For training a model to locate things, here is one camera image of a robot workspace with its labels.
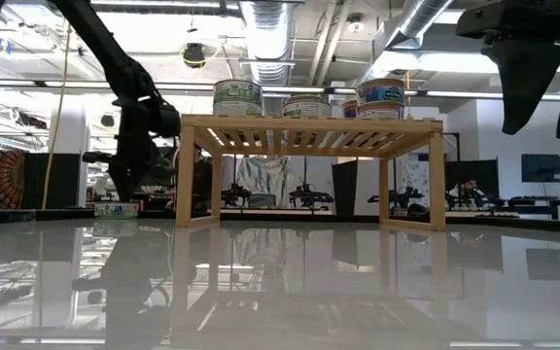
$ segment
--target black partition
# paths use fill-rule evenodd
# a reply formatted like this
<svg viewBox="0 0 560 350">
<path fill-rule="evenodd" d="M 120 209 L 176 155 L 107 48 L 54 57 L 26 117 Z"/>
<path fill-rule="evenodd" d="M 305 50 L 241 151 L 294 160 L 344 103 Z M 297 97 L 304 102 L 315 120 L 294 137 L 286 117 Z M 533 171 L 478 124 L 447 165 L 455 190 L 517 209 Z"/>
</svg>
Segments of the black partition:
<svg viewBox="0 0 560 350">
<path fill-rule="evenodd" d="M 27 154 L 24 166 L 23 209 L 42 209 L 49 154 Z M 47 209 L 77 206 L 80 155 L 54 154 Z"/>
<path fill-rule="evenodd" d="M 352 217 L 356 209 L 356 187 L 358 182 L 358 161 L 348 161 L 332 165 L 336 215 Z"/>
</svg>

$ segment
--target small box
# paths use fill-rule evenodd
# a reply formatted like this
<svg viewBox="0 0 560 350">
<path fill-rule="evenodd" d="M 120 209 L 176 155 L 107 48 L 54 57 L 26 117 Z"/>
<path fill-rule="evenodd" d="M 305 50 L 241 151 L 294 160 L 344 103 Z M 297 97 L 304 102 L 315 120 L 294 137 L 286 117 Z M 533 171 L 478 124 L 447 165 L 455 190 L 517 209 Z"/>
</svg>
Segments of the small box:
<svg viewBox="0 0 560 350">
<path fill-rule="evenodd" d="M 137 218 L 137 203 L 94 203 L 94 217 L 96 219 L 135 219 Z"/>
</svg>

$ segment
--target can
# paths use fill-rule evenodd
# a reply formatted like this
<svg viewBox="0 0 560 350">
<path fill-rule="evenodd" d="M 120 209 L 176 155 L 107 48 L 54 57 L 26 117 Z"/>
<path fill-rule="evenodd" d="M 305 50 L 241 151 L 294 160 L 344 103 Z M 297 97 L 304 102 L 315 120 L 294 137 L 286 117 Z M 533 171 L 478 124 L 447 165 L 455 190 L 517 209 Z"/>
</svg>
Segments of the can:
<svg viewBox="0 0 560 350">
<path fill-rule="evenodd" d="M 349 100 L 342 104 L 342 115 L 345 118 L 356 118 L 358 115 L 358 101 Z"/>
<path fill-rule="evenodd" d="M 289 97 L 282 106 L 282 116 L 284 117 L 330 117 L 331 115 L 330 103 L 315 95 Z"/>
<path fill-rule="evenodd" d="M 400 120 L 403 118 L 403 105 L 393 102 L 371 102 L 358 106 L 358 118 Z"/>
<path fill-rule="evenodd" d="M 398 79 L 375 79 L 358 85 L 358 105 L 373 102 L 404 104 L 405 84 Z"/>
<path fill-rule="evenodd" d="M 263 113 L 263 89 L 258 84 L 220 81 L 213 87 L 213 114 L 216 116 L 260 116 Z"/>
<path fill-rule="evenodd" d="M 94 217 L 97 219 L 133 219 L 137 218 L 137 208 L 136 203 L 94 203 Z"/>
</svg>

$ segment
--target food can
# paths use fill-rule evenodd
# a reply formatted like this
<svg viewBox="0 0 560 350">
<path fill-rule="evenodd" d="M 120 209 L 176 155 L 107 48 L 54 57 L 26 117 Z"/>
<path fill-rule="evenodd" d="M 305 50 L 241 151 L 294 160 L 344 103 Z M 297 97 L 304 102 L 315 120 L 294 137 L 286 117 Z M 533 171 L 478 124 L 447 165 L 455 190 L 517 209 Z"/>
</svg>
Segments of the food can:
<svg viewBox="0 0 560 350">
<path fill-rule="evenodd" d="M 356 118 L 358 115 L 357 109 L 358 101 L 349 100 L 342 104 L 342 115 L 345 118 Z"/>
<path fill-rule="evenodd" d="M 403 106 L 392 102 L 372 102 L 358 106 L 358 118 L 400 120 L 403 118 Z"/>
<path fill-rule="evenodd" d="M 225 80 L 213 87 L 216 116 L 260 116 L 263 113 L 261 86 L 247 81 Z"/>
<path fill-rule="evenodd" d="M 358 105 L 373 102 L 404 104 L 405 84 L 398 79 L 375 79 L 358 85 Z"/>
<path fill-rule="evenodd" d="M 297 95 L 284 102 L 282 116 L 284 117 L 330 117 L 332 107 L 323 98 L 315 95 Z"/>
</svg>

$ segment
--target monitor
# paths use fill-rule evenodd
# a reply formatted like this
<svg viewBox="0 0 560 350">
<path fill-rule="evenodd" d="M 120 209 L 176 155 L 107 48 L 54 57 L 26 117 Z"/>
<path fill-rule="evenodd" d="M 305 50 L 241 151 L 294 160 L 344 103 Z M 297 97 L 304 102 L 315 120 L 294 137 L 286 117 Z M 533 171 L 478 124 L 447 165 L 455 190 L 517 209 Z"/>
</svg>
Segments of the monitor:
<svg viewBox="0 0 560 350">
<path fill-rule="evenodd" d="M 522 182 L 560 183 L 560 155 L 522 155 Z"/>
</svg>

